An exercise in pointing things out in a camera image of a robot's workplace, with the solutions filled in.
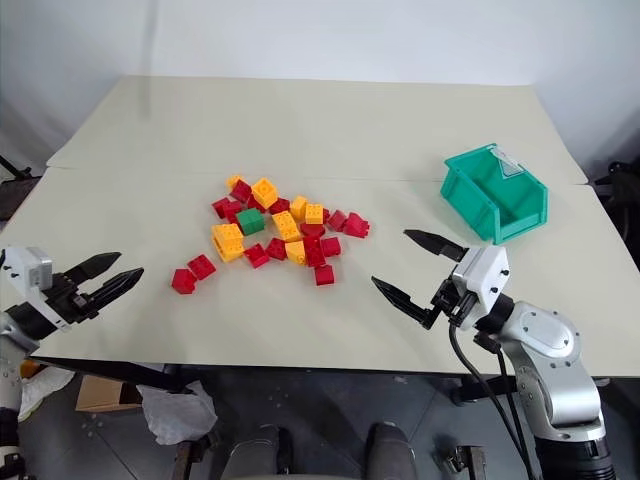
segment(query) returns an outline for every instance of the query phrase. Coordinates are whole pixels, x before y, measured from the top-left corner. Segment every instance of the floor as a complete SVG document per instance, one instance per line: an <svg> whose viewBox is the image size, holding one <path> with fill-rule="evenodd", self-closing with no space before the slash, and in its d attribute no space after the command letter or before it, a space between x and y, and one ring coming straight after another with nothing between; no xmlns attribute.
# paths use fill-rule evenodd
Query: floor
<svg viewBox="0 0 640 480"><path fill-rule="evenodd" d="M77 377L20 425L29 473L42 480L169 479L175 448L155 443L140 410L76 412ZM291 431L298 473L360 478L369 427L390 420L411 439L421 479L468 478L464 473L450 476L434 461L438 446L450 444L484 446L490 479L525 478L493 407L485 400L463 407L451 404L445 392L455 384L452 379L232 368L205 377L223 430L242 435L274 423ZM640 478L634 459L639 456L634 455L634 450L639 453L633 436L637 428L607 405L604 413L619 478ZM208 454L194 466L191 478L218 478L218 460Z"/></svg>

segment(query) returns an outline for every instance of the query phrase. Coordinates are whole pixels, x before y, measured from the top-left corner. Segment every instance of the teal storage bin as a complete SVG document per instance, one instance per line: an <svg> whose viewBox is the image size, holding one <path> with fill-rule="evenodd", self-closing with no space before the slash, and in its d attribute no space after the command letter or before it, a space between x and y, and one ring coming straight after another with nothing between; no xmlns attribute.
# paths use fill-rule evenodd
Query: teal storage bin
<svg viewBox="0 0 640 480"><path fill-rule="evenodd" d="M495 143L445 163L440 193L483 240L498 245L547 221L547 187Z"/></svg>

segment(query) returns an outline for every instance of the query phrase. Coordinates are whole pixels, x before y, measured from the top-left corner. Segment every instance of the white wall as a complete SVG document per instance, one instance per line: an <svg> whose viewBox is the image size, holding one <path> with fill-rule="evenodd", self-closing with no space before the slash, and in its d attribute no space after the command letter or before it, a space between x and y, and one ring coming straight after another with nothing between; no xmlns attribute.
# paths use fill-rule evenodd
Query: white wall
<svg viewBox="0 0 640 480"><path fill-rule="evenodd" d="M3 0L0 8L0 126L40 164L129 73L532 83L588 171L628 152L640 129L637 0Z"/></svg>

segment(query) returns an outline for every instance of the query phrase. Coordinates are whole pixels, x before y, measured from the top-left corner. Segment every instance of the table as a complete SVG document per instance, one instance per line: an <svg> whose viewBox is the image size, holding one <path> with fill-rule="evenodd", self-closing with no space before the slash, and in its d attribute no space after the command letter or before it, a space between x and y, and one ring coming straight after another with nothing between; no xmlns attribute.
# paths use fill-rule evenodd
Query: table
<svg viewBox="0 0 640 480"><path fill-rule="evenodd" d="M444 319L423 330L369 280L372 274L387 280L426 306L453 264L421 250L402 230L422 228L463 245L478 243L439 195L440 182L271 176L289 198L305 194L371 221L368 238L340 237L345 252L332 261L338 283L318 288L308 268L288 261L254 271L245 259L223 264L217 258L209 236L219 220L209 204L225 192L225 178L168 170L142 176L117 169L49 169L0 244L37 244L55 260L56 270L118 250L123 256L114 273L143 266L145 274L97 319L53 334L37 354L464 372L451 352ZM549 201L548 223L507 244L512 278L505 293L571 318L583 334L592 375L635 376L640 351L632 299L640 292L640 274L590 187L552 185ZM214 259L218 272L194 295L178 295L168 286L173 270L200 253ZM2 307L15 300L3 279ZM495 359L471 344L470 332L460 336L482 372L498 371Z"/></svg>
<svg viewBox="0 0 640 480"><path fill-rule="evenodd" d="M493 142L546 185L587 181L531 87L314 80L127 77L49 166L443 180Z"/></svg>

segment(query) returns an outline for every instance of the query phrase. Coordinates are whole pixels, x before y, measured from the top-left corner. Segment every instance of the red building block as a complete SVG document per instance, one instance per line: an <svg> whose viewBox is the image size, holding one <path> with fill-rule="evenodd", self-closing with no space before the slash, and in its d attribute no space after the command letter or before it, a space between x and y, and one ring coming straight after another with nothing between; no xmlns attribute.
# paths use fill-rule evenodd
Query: red building block
<svg viewBox="0 0 640 480"><path fill-rule="evenodd" d="M340 240L338 237L329 237L320 239L320 247L325 257L333 257L334 255L340 255L342 249L340 248Z"/></svg>
<svg viewBox="0 0 640 480"><path fill-rule="evenodd" d="M238 180L231 190L230 195L242 203L247 203L251 196L251 185L244 183L242 180Z"/></svg>
<svg viewBox="0 0 640 480"><path fill-rule="evenodd" d="M236 218L236 215L238 214L238 212L241 212L242 210L244 210L244 205L242 205L237 200L234 200L233 202L229 202L228 205L225 205L224 216L226 217L227 220L229 220L229 223L237 224L238 219Z"/></svg>
<svg viewBox="0 0 640 480"><path fill-rule="evenodd" d="M330 285L335 283L333 277L333 267L331 265L322 265L315 268L316 273L316 285Z"/></svg>
<svg viewBox="0 0 640 480"><path fill-rule="evenodd" d="M327 263L324 259L324 253L322 253L322 247L320 246L320 239L318 237L304 237L302 239L302 245L304 246L304 254L307 258L308 266L319 267Z"/></svg>
<svg viewBox="0 0 640 480"><path fill-rule="evenodd" d="M352 237L364 238L369 235L369 222L360 218L357 213L351 212L344 224L344 233Z"/></svg>
<svg viewBox="0 0 640 480"><path fill-rule="evenodd" d="M269 261L269 256L259 243L245 249L244 256L247 257L253 268L258 268Z"/></svg>
<svg viewBox="0 0 640 480"><path fill-rule="evenodd" d="M279 238L274 238L267 245L266 252L272 258L277 258L278 260L284 260L287 258L287 250L285 248L285 241Z"/></svg>
<svg viewBox="0 0 640 480"><path fill-rule="evenodd" d="M278 200L276 200L276 203L269 207L269 213L271 215L284 212L285 210L289 210L289 200L287 200L286 198L278 198Z"/></svg>
<svg viewBox="0 0 640 480"><path fill-rule="evenodd" d="M254 197L253 194L251 194L251 196L249 197L249 201L247 202L247 208L255 208L260 213L264 213L267 211L262 205L258 203L258 201L256 200L256 197Z"/></svg>
<svg viewBox="0 0 640 480"><path fill-rule="evenodd" d="M211 206L216 211L219 218L224 218L224 207L226 207L230 203L231 203L231 200L229 200L227 197L224 197L218 200L217 202L213 202Z"/></svg>
<svg viewBox="0 0 640 480"><path fill-rule="evenodd" d="M327 223L336 232L341 232L344 229L344 224L346 222L347 216L340 210L336 210L335 212L333 212L333 215L331 215Z"/></svg>
<svg viewBox="0 0 640 480"><path fill-rule="evenodd" d="M322 225L312 225L309 223L301 223L300 231L308 237L321 237L324 235L324 227Z"/></svg>
<svg viewBox="0 0 640 480"><path fill-rule="evenodd" d="M187 267L189 267L198 280L204 280L216 271L216 267L211 263L211 260L204 255L198 255L187 263Z"/></svg>
<svg viewBox="0 0 640 480"><path fill-rule="evenodd" d="M196 277L191 270L178 268L173 274L171 286L181 295L190 295L196 289Z"/></svg>

